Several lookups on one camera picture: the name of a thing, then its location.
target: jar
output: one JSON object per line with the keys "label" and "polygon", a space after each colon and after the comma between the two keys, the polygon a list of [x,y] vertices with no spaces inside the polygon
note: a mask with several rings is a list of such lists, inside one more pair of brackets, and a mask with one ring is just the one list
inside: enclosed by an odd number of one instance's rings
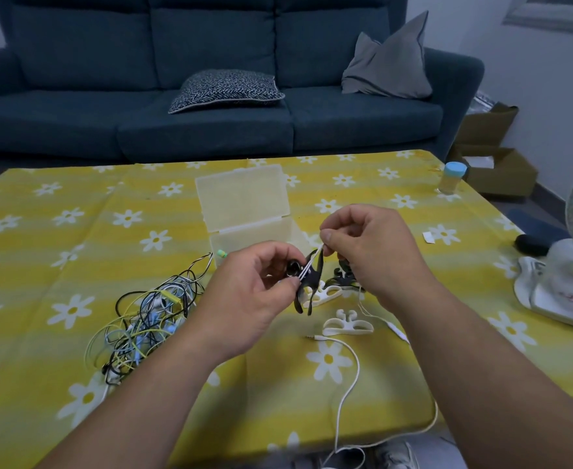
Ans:
{"label": "jar", "polygon": [[457,161],[451,161],[445,165],[443,177],[439,182],[438,192],[451,196],[456,193],[456,187],[467,172],[467,165]]}

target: sofa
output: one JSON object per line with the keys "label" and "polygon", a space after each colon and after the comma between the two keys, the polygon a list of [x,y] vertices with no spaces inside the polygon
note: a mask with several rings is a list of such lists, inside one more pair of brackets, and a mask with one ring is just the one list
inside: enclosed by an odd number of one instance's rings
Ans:
{"label": "sofa", "polygon": [[[361,31],[407,0],[0,0],[0,164],[166,163],[431,150],[444,159],[483,76],[426,49],[431,97],[343,94]],[[284,101],[169,115],[203,69],[275,75]]]}

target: shoe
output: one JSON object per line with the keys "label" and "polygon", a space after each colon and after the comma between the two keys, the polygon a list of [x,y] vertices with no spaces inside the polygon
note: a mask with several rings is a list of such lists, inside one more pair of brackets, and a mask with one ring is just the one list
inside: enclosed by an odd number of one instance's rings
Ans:
{"label": "shoe", "polygon": [[376,450],[375,456],[382,469],[419,469],[416,454],[406,441],[387,443]]}

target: patterned pillow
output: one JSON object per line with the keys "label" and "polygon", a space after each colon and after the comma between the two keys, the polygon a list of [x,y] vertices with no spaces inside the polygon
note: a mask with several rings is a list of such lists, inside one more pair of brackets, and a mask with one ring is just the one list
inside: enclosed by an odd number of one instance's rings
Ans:
{"label": "patterned pillow", "polygon": [[271,105],[285,95],[278,90],[273,76],[237,69],[208,69],[196,72],[184,81],[169,113],[206,105]]}

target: blue lid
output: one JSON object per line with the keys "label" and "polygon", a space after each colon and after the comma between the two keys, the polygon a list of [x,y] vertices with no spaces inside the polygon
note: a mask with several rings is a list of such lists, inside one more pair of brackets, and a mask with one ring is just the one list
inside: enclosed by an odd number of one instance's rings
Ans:
{"label": "blue lid", "polygon": [[467,165],[459,163],[458,161],[451,161],[445,165],[443,173],[446,176],[453,176],[455,178],[462,178],[467,172]]}

